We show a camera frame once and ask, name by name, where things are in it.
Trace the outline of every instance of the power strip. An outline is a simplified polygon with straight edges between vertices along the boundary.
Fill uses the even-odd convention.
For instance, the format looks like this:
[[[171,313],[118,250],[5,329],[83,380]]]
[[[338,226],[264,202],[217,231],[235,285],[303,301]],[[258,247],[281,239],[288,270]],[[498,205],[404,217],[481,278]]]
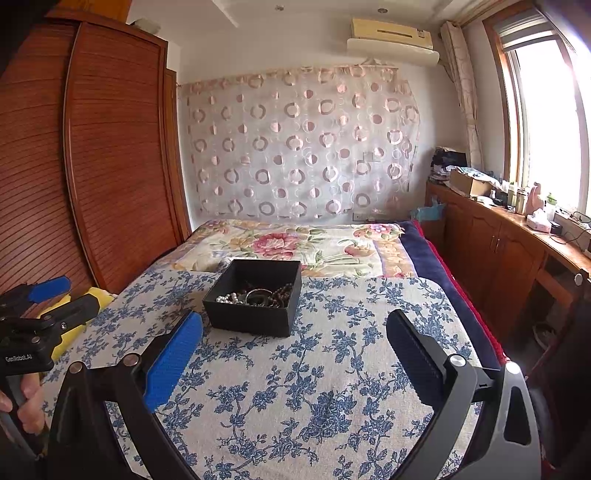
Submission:
[[[567,212],[559,211],[554,214],[554,221],[562,225],[562,234],[560,235],[562,238],[576,243],[583,252],[587,250],[589,242],[591,242],[591,231],[586,230],[589,229],[589,224],[577,222],[570,218]]]

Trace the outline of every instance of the tissue box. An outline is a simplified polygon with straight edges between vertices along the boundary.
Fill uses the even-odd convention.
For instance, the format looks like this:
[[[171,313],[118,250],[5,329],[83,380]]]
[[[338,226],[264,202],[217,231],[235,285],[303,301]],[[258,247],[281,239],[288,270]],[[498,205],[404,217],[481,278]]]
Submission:
[[[550,229],[552,225],[546,217],[545,213],[543,215],[528,215],[527,220],[525,221],[526,225],[530,227],[532,230],[537,230],[542,233],[550,233]]]

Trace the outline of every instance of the air conditioner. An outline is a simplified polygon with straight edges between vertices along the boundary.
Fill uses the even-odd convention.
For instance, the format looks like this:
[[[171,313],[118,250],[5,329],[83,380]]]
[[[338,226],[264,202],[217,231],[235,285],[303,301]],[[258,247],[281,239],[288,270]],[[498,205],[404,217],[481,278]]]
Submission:
[[[416,65],[437,65],[431,34],[425,30],[387,22],[354,18],[347,51],[356,56],[398,60]]]

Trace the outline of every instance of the bottle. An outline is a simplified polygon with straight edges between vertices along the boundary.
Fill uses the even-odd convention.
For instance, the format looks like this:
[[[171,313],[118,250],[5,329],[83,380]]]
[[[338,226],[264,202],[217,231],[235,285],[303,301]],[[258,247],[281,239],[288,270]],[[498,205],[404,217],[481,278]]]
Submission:
[[[527,193],[525,189],[518,189],[515,201],[515,213],[523,215],[525,213],[525,202],[527,202]]]
[[[511,182],[509,190],[507,191],[507,205],[514,207],[517,199],[517,185],[515,182]]]
[[[554,222],[554,214],[556,213],[556,199],[552,197],[551,193],[549,193],[546,197],[546,206],[544,207],[544,211],[548,216],[548,220],[550,222]]]

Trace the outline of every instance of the blue gripper pad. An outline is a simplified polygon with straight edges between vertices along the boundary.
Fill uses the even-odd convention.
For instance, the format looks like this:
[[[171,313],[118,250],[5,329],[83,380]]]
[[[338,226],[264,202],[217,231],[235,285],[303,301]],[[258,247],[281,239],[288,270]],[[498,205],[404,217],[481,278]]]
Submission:
[[[421,403],[437,411],[443,404],[443,384],[439,370],[405,322],[391,312],[386,322],[386,337],[408,375]]]
[[[201,315],[191,312],[146,375],[144,400],[150,412],[168,401],[202,336]]]
[[[41,303],[42,301],[63,295],[69,291],[70,280],[68,280],[68,277],[52,278],[51,280],[35,285],[29,292],[28,300],[33,303]]]

